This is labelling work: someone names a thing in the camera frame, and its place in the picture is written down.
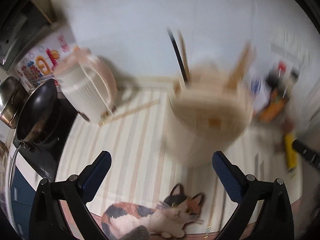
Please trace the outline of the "black induction cooktop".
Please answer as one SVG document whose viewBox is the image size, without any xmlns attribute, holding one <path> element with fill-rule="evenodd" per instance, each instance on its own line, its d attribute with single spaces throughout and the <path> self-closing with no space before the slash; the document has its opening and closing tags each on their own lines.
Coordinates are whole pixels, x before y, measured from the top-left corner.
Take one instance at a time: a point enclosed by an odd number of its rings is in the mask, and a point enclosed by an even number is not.
<svg viewBox="0 0 320 240">
<path fill-rule="evenodd" d="M 63 93 L 58 92 L 44 132 L 34 142 L 19 149 L 19 154 L 42 178 L 55 181 L 63 148 L 77 114 Z"/>
</svg>

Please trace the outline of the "colourful wall sticker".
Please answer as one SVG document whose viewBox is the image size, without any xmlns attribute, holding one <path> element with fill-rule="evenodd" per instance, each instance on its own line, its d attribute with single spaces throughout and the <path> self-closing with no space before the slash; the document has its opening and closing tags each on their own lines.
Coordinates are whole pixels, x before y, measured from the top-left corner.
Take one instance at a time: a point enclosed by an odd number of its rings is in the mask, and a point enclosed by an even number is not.
<svg viewBox="0 0 320 240">
<path fill-rule="evenodd" d="M 15 66 L 15 72 L 23 87 L 31 91 L 43 83 L 40 78 L 53 74 L 58 63 L 75 47 L 76 40 L 67 25 L 38 42 Z"/>
</svg>

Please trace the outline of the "black chopstick in holder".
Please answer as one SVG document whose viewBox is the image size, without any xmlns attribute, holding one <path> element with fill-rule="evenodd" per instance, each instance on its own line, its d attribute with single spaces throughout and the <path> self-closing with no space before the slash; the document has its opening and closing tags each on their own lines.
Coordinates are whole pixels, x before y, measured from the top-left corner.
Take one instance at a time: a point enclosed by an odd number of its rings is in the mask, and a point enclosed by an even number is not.
<svg viewBox="0 0 320 240">
<path fill-rule="evenodd" d="M 184 63 L 183 63 L 183 60 L 182 60 L 178 45 L 176 43 L 176 40 L 175 40 L 175 38 L 173 36 L 173 33 L 172 33 L 170 28 L 167 28 L 167 33 L 168 33 L 169 38 L 171 40 L 171 43 L 172 43 L 172 46 L 173 46 L 173 49 L 174 49 L 174 52 L 175 52 L 175 55 L 176 55 L 176 58 L 177 58 L 177 61 L 178 61 L 178 65 L 180 67 L 180 71 L 181 71 L 181 74 L 182 74 L 182 77 L 183 77 L 184 84 L 186 85 L 188 83 L 188 77 L 187 77 L 186 68 L 184 66 Z"/>
</svg>

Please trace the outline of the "brown chopstick in holder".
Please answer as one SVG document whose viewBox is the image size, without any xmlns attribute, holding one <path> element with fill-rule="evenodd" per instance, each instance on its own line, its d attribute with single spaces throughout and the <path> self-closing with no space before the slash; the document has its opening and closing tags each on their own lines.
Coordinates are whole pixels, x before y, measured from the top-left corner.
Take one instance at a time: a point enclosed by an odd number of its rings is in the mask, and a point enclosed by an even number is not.
<svg viewBox="0 0 320 240">
<path fill-rule="evenodd" d="M 186 76 L 185 83 L 188 83 L 190 81 L 190 72 L 189 72 L 189 66 L 188 66 L 188 60 L 187 60 L 187 51 L 185 47 L 185 41 L 180 30 L 178 31 L 178 36 L 180 40 L 180 45 L 182 50 L 182 62 L 184 66 L 185 76 Z"/>
</svg>

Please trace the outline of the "yellow rectangular tool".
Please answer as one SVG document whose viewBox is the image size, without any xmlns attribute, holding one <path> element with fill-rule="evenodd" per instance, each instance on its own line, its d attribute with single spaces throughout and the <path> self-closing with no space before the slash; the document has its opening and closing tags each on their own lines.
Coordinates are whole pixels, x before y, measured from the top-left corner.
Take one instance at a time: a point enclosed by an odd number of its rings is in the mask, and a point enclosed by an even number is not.
<svg viewBox="0 0 320 240">
<path fill-rule="evenodd" d="M 284 149 L 286 166 L 288 171 L 293 171 L 298 165 L 297 153 L 292 147 L 292 143 L 295 140 L 295 136 L 292 133 L 287 133 L 284 135 Z"/>
</svg>

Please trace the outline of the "pink white electric kettle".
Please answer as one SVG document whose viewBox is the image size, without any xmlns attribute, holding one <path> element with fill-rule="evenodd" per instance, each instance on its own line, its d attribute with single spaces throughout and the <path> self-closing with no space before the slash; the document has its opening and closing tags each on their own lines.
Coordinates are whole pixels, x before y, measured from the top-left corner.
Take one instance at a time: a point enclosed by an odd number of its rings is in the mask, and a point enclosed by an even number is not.
<svg viewBox="0 0 320 240">
<path fill-rule="evenodd" d="M 53 74 L 64 96 L 86 121 L 99 124 L 113 114 L 116 80 L 107 64 L 88 48 L 76 47 Z"/>
</svg>

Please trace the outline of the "striped cat table mat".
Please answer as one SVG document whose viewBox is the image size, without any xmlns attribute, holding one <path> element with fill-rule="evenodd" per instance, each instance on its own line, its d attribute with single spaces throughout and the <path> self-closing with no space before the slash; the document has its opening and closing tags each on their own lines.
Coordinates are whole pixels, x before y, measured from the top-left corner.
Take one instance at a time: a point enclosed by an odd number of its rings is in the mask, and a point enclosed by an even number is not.
<svg viewBox="0 0 320 240">
<path fill-rule="evenodd" d="M 226 224 L 237 204 L 227 196 L 211 163 L 195 169 L 181 166 L 167 153 L 164 142 L 164 117 L 167 89 L 161 86 L 139 88 L 120 86 L 117 114 L 126 113 L 146 103 L 152 106 L 102 127 L 77 116 L 69 133 L 57 169 L 56 181 L 66 180 L 91 164 L 103 150 L 112 155 L 112 166 L 95 198 L 87 204 L 91 213 L 102 217 L 116 202 L 131 202 L 155 207 L 177 184 L 189 196 L 206 195 L 202 224 L 186 226 L 186 239 L 214 239 Z M 244 174 L 273 182 L 284 180 L 293 214 L 302 197 L 302 165 L 293 172 L 286 168 L 285 155 L 274 146 L 281 135 L 273 129 L 250 126 L 225 152 L 231 163 Z"/>
</svg>

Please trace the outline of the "steel steamer pot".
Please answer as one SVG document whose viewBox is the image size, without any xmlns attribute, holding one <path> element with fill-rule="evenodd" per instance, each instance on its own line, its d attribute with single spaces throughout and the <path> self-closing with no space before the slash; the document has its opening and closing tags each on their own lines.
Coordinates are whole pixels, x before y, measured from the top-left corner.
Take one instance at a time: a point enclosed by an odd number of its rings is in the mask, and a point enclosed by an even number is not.
<svg viewBox="0 0 320 240">
<path fill-rule="evenodd" d="M 21 110 L 28 98 L 28 92 L 13 76 L 1 83 L 1 121 L 15 129 Z"/>
</svg>

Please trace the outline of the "black range hood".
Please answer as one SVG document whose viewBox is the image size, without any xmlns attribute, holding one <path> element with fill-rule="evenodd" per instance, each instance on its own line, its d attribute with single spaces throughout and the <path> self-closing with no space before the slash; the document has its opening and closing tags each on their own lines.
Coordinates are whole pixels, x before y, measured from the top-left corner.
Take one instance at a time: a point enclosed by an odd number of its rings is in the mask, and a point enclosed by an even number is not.
<svg viewBox="0 0 320 240">
<path fill-rule="evenodd" d="M 51 0 L 1 1 L 1 69 L 9 72 L 58 25 Z"/>
</svg>

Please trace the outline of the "blue cabinet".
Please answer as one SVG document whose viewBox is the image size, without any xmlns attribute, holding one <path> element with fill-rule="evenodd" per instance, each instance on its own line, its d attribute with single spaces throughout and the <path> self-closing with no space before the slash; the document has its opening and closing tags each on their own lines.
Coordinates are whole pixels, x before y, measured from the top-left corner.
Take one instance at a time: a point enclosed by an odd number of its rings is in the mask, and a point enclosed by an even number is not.
<svg viewBox="0 0 320 240">
<path fill-rule="evenodd" d="M 18 168 L 15 169 L 10 193 L 17 233 L 22 239 L 29 239 L 30 213 L 36 191 L 26 181 Z"/>
</svg>

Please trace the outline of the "beige utensil holder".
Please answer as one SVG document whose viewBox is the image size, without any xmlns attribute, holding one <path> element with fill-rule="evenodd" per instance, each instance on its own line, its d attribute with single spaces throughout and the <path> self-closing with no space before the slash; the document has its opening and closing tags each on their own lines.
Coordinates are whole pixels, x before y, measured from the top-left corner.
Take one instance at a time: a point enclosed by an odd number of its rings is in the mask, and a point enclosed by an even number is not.
<svg viewBox="0 0 320 240">
<path fill-rule="evenodd" d="M 197 66 L 187 84 L 177 80 L 168 91 L 164 122 L 167 155 L 179 165 L 199 167 L 225 151 L 249 127 L 253 103 L 242 80 L 227 87 L 229 73 L 213 64 Z"/>
</svg>

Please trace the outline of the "wooden chopstick beside kettle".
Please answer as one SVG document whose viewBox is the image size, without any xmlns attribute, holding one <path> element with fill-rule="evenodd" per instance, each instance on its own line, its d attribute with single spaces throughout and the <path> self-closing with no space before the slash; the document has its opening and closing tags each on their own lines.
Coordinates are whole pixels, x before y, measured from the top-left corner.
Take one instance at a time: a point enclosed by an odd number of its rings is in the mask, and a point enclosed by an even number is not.
<svg viewBox="0 0 320 240">
<path fill-rule="evenodd" d="M 118 114 L 118 115 L 112 115 L 112 116 L 107 116 L 105 118 L 103 118 L 100 122 L 99 122 L 99 127 L 103 127 L 104 125 L 108 124 L 108 123 L 111 123 L 111 122 L 114 122 L 114 121 L 117 121 L 119 119 L 123 119 L 129 115 L 132 115 L 132 114 L 135 114 L 135 113 L 138 113 L 142 110 L 145 110 L 145 109 L 148 109 L 148 108 L 151 108 L 152 106 L 155 106 L 155 105 L 158 105 L 160 103 L 160 100 L 157 99 L 157 100 L 153 100 L 153 101 L 150 101 L 148 103 L 145 103 L 145 104 L 142 104 L 142 105 L 139 105 L 133 109 L 129 109 L 127 111 L 125 111 L 124 113 L 121 113 L 121 114 Z"/>
</svg>

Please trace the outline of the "black frying pan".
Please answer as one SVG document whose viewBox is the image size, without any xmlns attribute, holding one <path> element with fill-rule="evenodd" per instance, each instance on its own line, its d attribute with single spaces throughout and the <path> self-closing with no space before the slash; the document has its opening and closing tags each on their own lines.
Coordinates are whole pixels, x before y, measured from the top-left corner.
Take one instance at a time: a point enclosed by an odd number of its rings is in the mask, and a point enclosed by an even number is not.
<svg viewBox="0 0 320 240">
<path fill-rule="evenodd" d="M 45 125 L 50 118 L 57 100 L 57 89 L 53 79 L 37 87 L 25 102 L 16 126 L 16 138 L 19 142 L 9 170 L 9 187 L 15 175 L 16 158 L 20 148 L 29 148 L 44 133 Z"/>
</svg>

